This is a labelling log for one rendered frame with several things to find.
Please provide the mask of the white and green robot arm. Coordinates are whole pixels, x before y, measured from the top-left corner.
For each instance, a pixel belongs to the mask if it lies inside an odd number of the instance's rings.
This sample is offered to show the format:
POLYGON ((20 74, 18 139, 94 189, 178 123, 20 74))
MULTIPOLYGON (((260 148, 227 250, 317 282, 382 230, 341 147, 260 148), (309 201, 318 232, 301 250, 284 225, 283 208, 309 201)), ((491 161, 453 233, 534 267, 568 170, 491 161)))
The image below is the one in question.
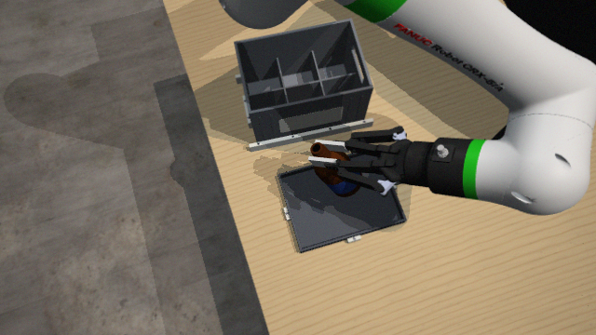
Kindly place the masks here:
MULTIPOLYGON (((308 0, 219 0, 237 23, 278 26, 308 0)), ((497 141, 438 138, 431 193, 552 215, 589 188, 596 65, 556 44, 499 0, 333 0, 453 66, 508 107, 497 141)))

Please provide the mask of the brown bottle with blue label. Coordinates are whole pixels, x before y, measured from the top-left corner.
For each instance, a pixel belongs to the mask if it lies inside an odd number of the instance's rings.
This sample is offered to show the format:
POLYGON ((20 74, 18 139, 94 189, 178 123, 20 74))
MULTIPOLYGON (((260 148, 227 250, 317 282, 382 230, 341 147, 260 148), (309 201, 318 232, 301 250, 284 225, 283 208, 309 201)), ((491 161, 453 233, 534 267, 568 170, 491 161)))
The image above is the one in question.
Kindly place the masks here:
MULTIPOLYGON (((314 143, 310 152, 315 157, 340 159, 341 161, 352 161, 346 153, 329 151, 324 144, 314 143)), ((361 186, 343 181, 337 174, 338 170, 327 169, 326 167, 314 167, 317 176, 338 196, 349 197, 355 194, 361 186)))

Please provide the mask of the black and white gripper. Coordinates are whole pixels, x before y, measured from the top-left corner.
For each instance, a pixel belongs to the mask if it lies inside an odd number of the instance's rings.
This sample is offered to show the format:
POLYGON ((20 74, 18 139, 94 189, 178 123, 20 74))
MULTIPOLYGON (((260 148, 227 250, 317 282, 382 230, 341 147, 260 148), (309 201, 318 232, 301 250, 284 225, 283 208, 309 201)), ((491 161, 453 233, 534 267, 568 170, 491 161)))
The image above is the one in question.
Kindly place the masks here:
MULTIPOLYGON (((408 184, 428 187, 426 177, 427 155, 434 142, 410 141, 406 139, 402 126, 385 130, 353 132, 348 141, 322 141, 329 151, 358 153, 380 157, 373 161, 341 161, 340 159, 309 156, 314 167, 338 170, 343 181, 376 191, 382 197, 388 196, 393 185, 408 184), (391 145, 370 144, 392 142, 391 145), (354 149, 355 150, 354 150, 354 149), (378 170, 379 169, 379 170, 378 170), (387 181, 376 181, 356 173, 384 175, 387 181), (382 174, 381 174, 382 173, 382 174)), ((352 153, 352 154, 353 154, 352 153)))

